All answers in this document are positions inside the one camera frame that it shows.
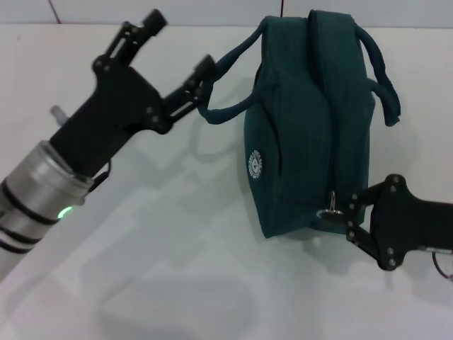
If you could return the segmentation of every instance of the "white table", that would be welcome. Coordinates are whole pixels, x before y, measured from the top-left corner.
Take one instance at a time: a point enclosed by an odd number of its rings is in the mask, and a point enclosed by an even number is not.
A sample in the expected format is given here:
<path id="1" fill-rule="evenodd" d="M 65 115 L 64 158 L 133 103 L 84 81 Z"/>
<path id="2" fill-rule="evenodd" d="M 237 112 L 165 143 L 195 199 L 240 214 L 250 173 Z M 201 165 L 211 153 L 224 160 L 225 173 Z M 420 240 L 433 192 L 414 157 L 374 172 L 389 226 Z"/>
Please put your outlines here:
<path id="1" fill-rule="evenodd" d="M 116 30 L 0 26 L 1 178 L 57 130 L 52 105 L 72 113 L 88 98 L 91 62 Z M 252 31 L 167 28 L 134 66 L 164 95 Z M 453 30 L 368 31 L 403 108 L 386 128 L 377 105 L 370 184 L 400 173 L 417 196 L 453 202 Z M 259 62 L 257 44 L 213 107 L 245 98 Z M 385 273 L 344 237 L 263 238 L 242 123 L 192 113 L 166 136 L 135 136 L 111 178 L 0 285 L 0 339 L 451 339 L 453 286 L 429 254 Z"/>

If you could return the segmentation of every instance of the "white logo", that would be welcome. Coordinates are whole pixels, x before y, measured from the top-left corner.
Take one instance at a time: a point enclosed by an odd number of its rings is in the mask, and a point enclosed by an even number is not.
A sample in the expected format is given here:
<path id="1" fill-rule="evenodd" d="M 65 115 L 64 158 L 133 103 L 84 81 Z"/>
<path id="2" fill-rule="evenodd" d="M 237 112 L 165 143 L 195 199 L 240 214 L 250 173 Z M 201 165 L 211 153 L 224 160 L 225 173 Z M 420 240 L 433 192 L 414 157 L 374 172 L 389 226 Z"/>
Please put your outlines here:
<path id="1" fill-rule="evenodd" d="M 261 175 L 261 169 L 263 168 L 263 160 L 258 151 L 253 151 L 248 158 L 248 172 L 252 179 L 257 179 Z"/>

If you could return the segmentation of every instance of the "black bracket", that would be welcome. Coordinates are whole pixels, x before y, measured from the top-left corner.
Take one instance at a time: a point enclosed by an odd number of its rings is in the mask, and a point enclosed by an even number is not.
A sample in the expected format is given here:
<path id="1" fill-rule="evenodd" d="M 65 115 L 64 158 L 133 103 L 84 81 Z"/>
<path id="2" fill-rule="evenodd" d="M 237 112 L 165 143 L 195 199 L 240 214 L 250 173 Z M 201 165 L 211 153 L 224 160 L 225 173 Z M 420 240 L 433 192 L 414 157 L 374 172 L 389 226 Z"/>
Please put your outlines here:
<path id="1" fill-rule="evenodd" d="M 373 205 L 369 232 L 357 222 L 368 205 Z M 347 240 L 385 271 L 400 266 L 408 251 L 453 254 L 453 205 L 416 198 L 400 175 L 352 195 L 343 206 Z"/>
<path id="2" fill-rule="evenodd" d="M 142 27 L 123 23 L 105 54 L 93 62 L 96 90 L 50 139 L 74 172 L 93 177 L 135 133 L 166 134 L 200 105 L 200 86 L 217 70 L 209 55 L 165 99 L 130 66 L 140 47 L 165 25 L 156 10 L 143 20 Z"/>

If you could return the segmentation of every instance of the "green indicator light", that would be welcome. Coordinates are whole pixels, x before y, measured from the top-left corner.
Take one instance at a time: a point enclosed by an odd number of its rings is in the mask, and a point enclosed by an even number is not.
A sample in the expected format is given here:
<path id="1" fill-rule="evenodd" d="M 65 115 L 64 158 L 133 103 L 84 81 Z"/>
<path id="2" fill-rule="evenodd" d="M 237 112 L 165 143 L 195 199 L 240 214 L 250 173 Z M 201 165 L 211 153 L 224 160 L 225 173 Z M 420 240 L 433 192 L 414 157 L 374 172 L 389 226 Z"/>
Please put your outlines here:
<path id="1" fill-rule="evenodd" d="M 62 211 L 59 212 L 58 218 L 63 218 L 66 215 L 66 213 L 68 213 L 71 210 L 72 210 L 72 207 L 63 209 Z"/>

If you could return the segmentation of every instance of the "green fabric bag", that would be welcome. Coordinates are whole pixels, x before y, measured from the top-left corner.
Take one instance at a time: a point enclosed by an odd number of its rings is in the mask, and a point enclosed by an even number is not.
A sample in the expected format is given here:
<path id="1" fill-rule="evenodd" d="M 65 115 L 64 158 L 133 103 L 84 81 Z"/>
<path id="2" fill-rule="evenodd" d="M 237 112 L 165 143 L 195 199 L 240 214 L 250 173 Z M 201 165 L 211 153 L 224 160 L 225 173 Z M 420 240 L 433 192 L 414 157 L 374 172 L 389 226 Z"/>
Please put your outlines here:
<path id="1" fill-rule="evenodd" d="M 267 17 L 218 61 L 214 81 L 260 35 L 262 64 L 252 94 L 230 108 L 208 110 L 213 83 L 204 84 L 200 114 L 220 124 L 247 110 L 246 166 L 265 237 L 303 227 L 344 233 L 317 212 L 329 209 L 332 191 L 336 209 L 343 210 L 338 202 L 368 186 L 372 91 L 381 99 L 387 126 L 396 124 L 401 112 L 381 52 L 346 14 Z M 377 82 L 367 77 L 360 42 Z"/>

